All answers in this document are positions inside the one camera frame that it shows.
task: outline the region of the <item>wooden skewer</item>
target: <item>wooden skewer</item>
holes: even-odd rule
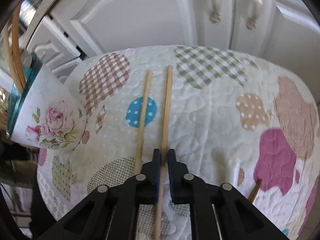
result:
[[[13,65],[13,60],[12,60],[12,55],[10,51],[10,46],[9,46],[9,22],[6,23],[3,29],[3,47],[4,47],[4,54],[7,60],[7,64],[9,67],[10,75],[13,79],[14,84],[16,85],[18,93],[21,95],[23,91],[23,86],[20,83],[20,79],[16,73],[16,70]]]
[[[255,198],[256,198],[256,196],[258,194],[259,188],[261,186],[261,183],[262,183],[262,179],[258,179],[257,182],[256,182],[256,185],[254,186],[254,188],[251,191],[250,196],[248,198],[250,203],[253,203],[253,201],[255,200]]]
[[[137,151],[136,151],[136,157],[135,157],[134,168],[133,168],[133,173],[135,175],[139,174],[141,171],[143,133],[144,133],[144,124],[146,120],[147,103],[148,103],[151,79],[152,79],[152,71],[148,70],[147,81],[144,88],[143,100],[141,105],[141,115],[139,120],[138,139],[137,139]]]
[[[159,200],[156,207],[156,221],[155,221],[155,240],[160,240],[161,234],[161,215],[163,209],[163,192],[164,192],[164,177],[165,177],[165,160],[168,151],[168,130],[169,130],[169,116],[171,104],[171,90],[172,90],[172,66],[168,66],[167,87],[165,94],[164,105],[164,120],[162,130],[161,143],[161,167],[160,167],[160,182],[159,182]]]
[[[12,14],[12,55],[14,64],[16,67],[17,75],[20,80],[22,87],[26,85],[26,77],[24,76],[22,70],[22,63],[19,50],[19,13],[20,13],[21,3],[16,7]]]

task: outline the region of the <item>metal handle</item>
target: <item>metal handle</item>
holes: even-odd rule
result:
[[[256,28],[257,20],[261,16],[262,8],[263,8],[263,2],[262,0],[253,0],[253,12],[252,16],[247,21],[247,27],[250,30],[254,30]]]
[[[213,10],[210,15],[210,18],[212,22],[219,23],[221,22],[220,12],[221,12],[221,6],[222,6],[222,0],[213,0],[212,1]]]

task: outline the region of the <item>rose print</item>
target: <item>rose print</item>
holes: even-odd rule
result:
[[[29,141],[31,140],[31,141],[38,142],[40,140],[40,128],[41,128],[40,125],[38,125],[36,127],[28,126],[26,128],[25,135],[27,136]]]
[[[78,133],[72,114],[73,111],[68,111],[64,101],[50,104],[44,115],[41,115],[40,109],[37,108],[36,114],[32,114],[32,117],[39,125],[28,126],[25,135],[28,140],[36,143],[41,141],[43,147],[67,147],[76,140],[75,135]]]
[[[65,135],[72,130],[74,123],[68,114],[66,104],[60,101],[49,105],[45,112],[41,132],[52,138]]]

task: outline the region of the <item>green checkered patch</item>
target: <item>green checkered patch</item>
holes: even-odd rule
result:
[[[177,63],[179,74],[198,89],[208,86],[214,78],[223,75],[228,75],[243,86],[248,81],[244,66],[258,68],[249,57],[240,58],[232,51],[214,48],[177,46],[174,55],[180,60]]]

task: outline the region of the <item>teal cup rim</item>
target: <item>teal cup rim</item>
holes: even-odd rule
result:
[[[21,96],[13,96],[13,91],[16,89],[15,86],[12,86],[11,95],[9,98],[9,107],[8,107],[8,120],[7,120],[7,134],[11,137],[17,118],[20,114],[23,102],[26,99],[26,96],[35,81],[40,69],[42,68],[43,63],[39,60],[35,53],[31,53],[32,63],[31,63],[31,72],[28,77],[25,88],[22,91]]]

